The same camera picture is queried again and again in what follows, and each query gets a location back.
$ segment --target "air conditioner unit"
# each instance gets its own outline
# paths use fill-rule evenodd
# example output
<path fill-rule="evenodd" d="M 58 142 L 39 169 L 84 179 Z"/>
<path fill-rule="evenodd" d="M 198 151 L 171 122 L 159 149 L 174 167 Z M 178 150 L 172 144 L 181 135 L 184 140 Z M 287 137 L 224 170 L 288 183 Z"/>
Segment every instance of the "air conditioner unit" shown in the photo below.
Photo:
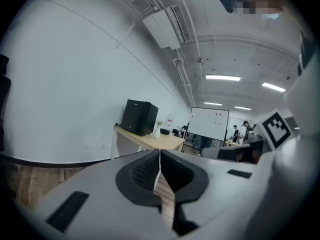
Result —
<path fill-rule="evenodd" d="M 185 17 L 179 5 L 169 6 L 143 20 L 160 48 L 179 49 L 190 40 Z"/>

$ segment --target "wooden floor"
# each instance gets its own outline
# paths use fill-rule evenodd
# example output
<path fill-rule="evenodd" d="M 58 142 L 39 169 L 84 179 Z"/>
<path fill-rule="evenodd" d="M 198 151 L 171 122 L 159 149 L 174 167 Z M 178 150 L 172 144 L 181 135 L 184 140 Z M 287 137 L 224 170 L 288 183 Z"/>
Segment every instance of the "wooden floor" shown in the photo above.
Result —
<path fill-rule="evenodd" d="M 19 204 L 33 210 L 41 198 L 59 184 L 67 181 L 85 167 L 79 168 L 39 168 L 5 162 L 4 182 Z M 162 217 L 172 227 L 175 211 L 175 194 L 161 174 L 154 193 L 162 200 Z"/>

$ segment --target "person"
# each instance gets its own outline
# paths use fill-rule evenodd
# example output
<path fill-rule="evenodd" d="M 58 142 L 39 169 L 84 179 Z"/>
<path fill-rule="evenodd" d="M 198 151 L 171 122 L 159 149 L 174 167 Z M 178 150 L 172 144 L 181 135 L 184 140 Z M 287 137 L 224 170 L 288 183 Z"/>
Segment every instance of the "person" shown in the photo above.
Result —
<path fill-rule="evenodd" d="M 262 14 L 268 18 L 276 19 L 280 14 L 286 14 L 293 18 L 300 27 L 300 56 L 297 66 L 297 73 L 300 76 L 307 64 L 311 60 L 318 42 L 309 26 L 298 15 L 294 6 L 289 0 L 220 0 L 228 13 L 232 13 L 234 9 L 243 7 L 244 13 Z"/>
<path fill-rule="evenodd" d="M 243 126 L 246 128 L 245 130 L 245 134 L 242 135 L 241 137 L 239 137 L 240 139 L 243 138 L 243 143 L 245 143 L 245 141 L 248 139 L 248 132 L 253 132 L 254 130 L 252 130 L 251 126 L 249 125 L 249 122 L 246 120 L 243 122 Z"/>
<path fill-rule="evenodd" d="M 237 129 L 236 125 L 234 125 L 233 127 L 235 129 L 234 134 L 233 134 L 233 142 L 236 143 L 237 139 L 238 139 L 238 135 L 239 135 L 239 130 Z"/>
<path fill-rule="evenodd" d="M 244 121 L 243 126 L 246 128 L 245 133 L 253 131 L 248 121 Z"/>

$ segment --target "gray surface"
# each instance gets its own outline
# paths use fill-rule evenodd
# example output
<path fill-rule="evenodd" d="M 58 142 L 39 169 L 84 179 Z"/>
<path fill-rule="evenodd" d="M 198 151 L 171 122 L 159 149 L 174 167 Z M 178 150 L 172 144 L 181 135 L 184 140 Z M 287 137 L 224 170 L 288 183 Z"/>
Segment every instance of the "gray surface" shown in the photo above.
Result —
<path fill-rule="evenodd" d="M 320 166 L 319 138 L 299 136 L 281 149 L 261 156 L 257 165 L 207 159 L 171 151 L 203 168 L 209 185 L 198 201 L 182 206 L 188 220 L 201 228 L 182 239 L 272 239 L 312 188 Z M 47 218 L 75 190 L 90 194 L 66 235 L 72 239 L 177 239 L 156 209 L 137 206 L 118 191 L 119 168 L 140 152 L 81 171 L 54 191 L 36 210 Z M 227 174 L 253 172 L 250 179 Z"/>
<path fill-rule="evenodd" d="M 249 163 L 213 160 L 174 150 L 170 151 L 201 167 L 209 176 L 209 184 L 200 199 L 182 206 L 186 218 L 198 225 L 205 224 L 232 204 L 238 198 L 239 192 L 247 186 L 249 180 L 227 173 L 230 169 L 252 173 L 256 168 L 256 165 Z"/>
<path fill-rule="evenodd" d="M 59 185 L 41 201 L 35 212 L 48 218 L 74 191 L 90 194 L 66 231 L 71 239 L 172 239 L 176 233 L 157 208 L 135 205 L 118 190 L 115 177 L 120 168 L 150 150 L 92 165 Z"/>
<path fill-rule="evenodd" d="M 299 136 L 281 149 L 263 154 L 248 183 L 230 205 L 182 239 L 272 239 L 317 180 L 319 138 L 320 135 Z"/>

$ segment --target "white vase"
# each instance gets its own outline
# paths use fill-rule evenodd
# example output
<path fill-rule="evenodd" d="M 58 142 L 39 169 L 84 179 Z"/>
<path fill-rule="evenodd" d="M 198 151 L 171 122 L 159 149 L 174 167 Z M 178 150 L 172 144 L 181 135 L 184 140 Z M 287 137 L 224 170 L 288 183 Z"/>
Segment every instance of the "white vase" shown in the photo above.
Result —
<path fill-rule="evenodd" d="M 160 138 L 160 136 L 161 136 L 160 129 L 161 129 L 161 126 L 158 125 L 158 127 L 156 128 L 156 130 L 155 130 L 155 132 L 154 132 L 154 134 L 153 134 L 153 137 L 154 137 L 155 139 L 159 139 L 159 138 Z"/>

